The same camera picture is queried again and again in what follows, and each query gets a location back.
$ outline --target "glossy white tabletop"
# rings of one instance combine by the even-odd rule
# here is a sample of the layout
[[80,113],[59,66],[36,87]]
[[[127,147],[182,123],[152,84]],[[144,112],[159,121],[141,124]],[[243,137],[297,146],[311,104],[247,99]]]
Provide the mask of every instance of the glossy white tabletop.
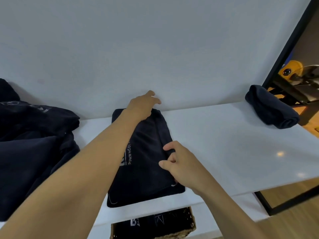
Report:
[[[187,146],[231,195],[250,193],[319,176],[319,142],[296,125],[265,125],[246,102],[162,112],[171,136]],[[74,131],[85,146],[111,119],[81,121]],[[201,203],[185,193],[119,208],[103,203],[97,224],[123,221]]]

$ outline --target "yellow object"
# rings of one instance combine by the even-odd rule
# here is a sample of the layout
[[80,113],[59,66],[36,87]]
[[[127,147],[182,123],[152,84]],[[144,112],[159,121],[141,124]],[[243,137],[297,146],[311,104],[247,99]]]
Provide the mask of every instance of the yellow object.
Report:
[[[291,73],[287,76],[284,76],[283,72],[286,69],[291,69]],[[284,79],[289,80],[290,76],[292,76],[293,74],[302,76],[302,72],[303,72],[302,64],[297,60],[290,60],[288,64],[286,64],[286,66],[278,72],[278,74]]]

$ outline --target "black round knob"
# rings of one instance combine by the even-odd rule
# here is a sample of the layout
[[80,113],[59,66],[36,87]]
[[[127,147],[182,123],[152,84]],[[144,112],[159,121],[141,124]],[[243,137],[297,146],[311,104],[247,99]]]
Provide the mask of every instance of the black round knob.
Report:
[[283,74],[284,76],[290,75],[290,74],[291,74],[291,69],[285,69],[285,70],[282,72],[282,74]]

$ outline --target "hand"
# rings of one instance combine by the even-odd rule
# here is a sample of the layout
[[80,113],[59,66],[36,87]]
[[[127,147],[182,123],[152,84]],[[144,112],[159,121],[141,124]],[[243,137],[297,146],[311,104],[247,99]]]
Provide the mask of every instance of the hand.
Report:
[[149,90],[145,95],[132,99],[126,108],[138,122],[145,120],[151,115],[152,108],[155,104],[161,104],[160,99],[153,97],[154,91]]
[[213,179],[211,174],[197,160],[195,155],[178,141],[166,144],[165,151],[175,149],[168,160],[159,161],[161,168],[168,170],[175,180],[180,184],[188,187],[196,194],[205,192],[208,182]]

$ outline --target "person's right hand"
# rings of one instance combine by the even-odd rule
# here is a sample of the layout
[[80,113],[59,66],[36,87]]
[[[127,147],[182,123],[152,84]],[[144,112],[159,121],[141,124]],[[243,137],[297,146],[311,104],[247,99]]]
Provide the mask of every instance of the person's right hand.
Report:
[[192,189],[196,194],[203,193],[213,178],[195,155],[178,141],[166,144],[165,151],[175,149],[167,160],[159,162],[161,168],[168,170],[177,182]]

